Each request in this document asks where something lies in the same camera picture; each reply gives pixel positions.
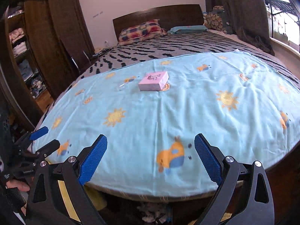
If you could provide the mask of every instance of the metal screw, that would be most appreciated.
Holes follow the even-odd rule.
[[[41,161],[41,162],[40,162],[40,166],[41,166],[41,167],[44,167],[44,166],[46,166],[46,165],[47,165],[47,162],[46,162],[46,161]]]
[[[231,156],[227,156],[227,157],[226,157],[226,161],[227,161],[227,162],[234,162],[234,158],[231,157]]]
[[[76,160],[76,157],[74,157],[74,156],[71,156],[71,157],[69,157],[68,158],[68,162],[75,162],[75,160]]]
[[[262,164],[259,161],[255,161],[254,163],[255,163],[255,166],[257,166],[257,167],[261,167],[262,166]]]

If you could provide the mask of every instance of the wooden wardrobe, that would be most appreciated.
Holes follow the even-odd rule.
[[[90,67],[94,54],[79,0],[19,0],[17,15],[32,63],[54,100]],[[0,19],[0,89],[20,123],[32,131],[43,112],[32,98],[13,55],[7,12]]]

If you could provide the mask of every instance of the bed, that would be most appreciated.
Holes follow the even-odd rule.
[[[115,19],[116,35],[157,18],[167,30],[203,24],[199,5],[166,6]],[[146,72],[164,70],[164,91],[138,90]],[[203,133],[225,155],[272,168],[300,139],[299,87],[276,58],[209,31],[119,46],[47,109],[37,128],[47,126],[49,134],[32,150],[58,139],[61,148],[48,160],[61,162],[105,134],[108,150],[90,186],[150,202],[207,197],[217,186],[197,157],[193,137]],[[166,156],[177,161],[165,165]]]

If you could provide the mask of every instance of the wooden bed frame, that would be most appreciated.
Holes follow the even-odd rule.
[[[202,25],[204,19],[198,4],[163,6],[130,13],[113,19],[117,38],[122,29],[138,25],[151,19],[160,19],[162,28],[169,30],[175,26]],[[282,221],[295,202],[300,201],[300,142],[281,161],[266,170],[271,186],[275,221]],[[233,206],[238,199],[239,188],[236,189],[228,212],[233,213]],[[184,218],[198,217],[199,212],[207,206],[210,198],[174,202],[174,224],[183,224]]]
[[[199,4],[185,4],[155,7],[113,19],[115,35],[119,37],[126,29],[152,19],[159,19],[160,26],[166,31],[175,26],[203,25],[204,19]]]

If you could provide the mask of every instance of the small pink box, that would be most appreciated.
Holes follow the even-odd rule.
[[[141,91],[161,91],[169,79],[168,72],[147,73],[139,83]]]

